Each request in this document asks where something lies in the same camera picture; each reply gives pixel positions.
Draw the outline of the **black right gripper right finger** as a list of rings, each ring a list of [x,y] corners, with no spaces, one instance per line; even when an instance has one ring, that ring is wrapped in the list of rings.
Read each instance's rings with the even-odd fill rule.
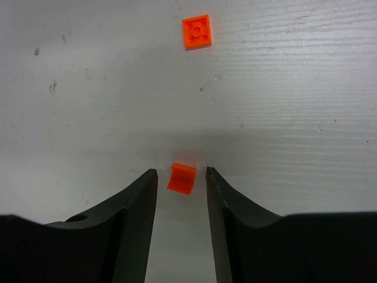
[[[206,188],[218,282],[376,281],[376,213],[280,216],[212,167]]]

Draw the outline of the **small orange curved lego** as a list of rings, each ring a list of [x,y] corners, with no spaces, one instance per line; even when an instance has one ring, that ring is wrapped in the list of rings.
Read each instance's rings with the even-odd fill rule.
[[[197,168],[184,165],[181,163],[173,163],[171,165],[171,177],[167,185],[167,189],[190,195],[196,179]]]

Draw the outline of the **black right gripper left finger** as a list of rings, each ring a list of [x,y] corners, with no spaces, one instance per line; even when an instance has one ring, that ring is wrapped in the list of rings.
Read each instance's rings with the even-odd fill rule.
[[[1,281],[144,282],[157,186],[150,169],[63,222],[1,216]]]

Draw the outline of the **small orange lego tile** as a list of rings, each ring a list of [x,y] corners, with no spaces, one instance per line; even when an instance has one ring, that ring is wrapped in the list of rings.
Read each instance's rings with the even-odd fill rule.
[[[182,20],[183,42],[186,50],[211,46],[209,15],[201,15]]]

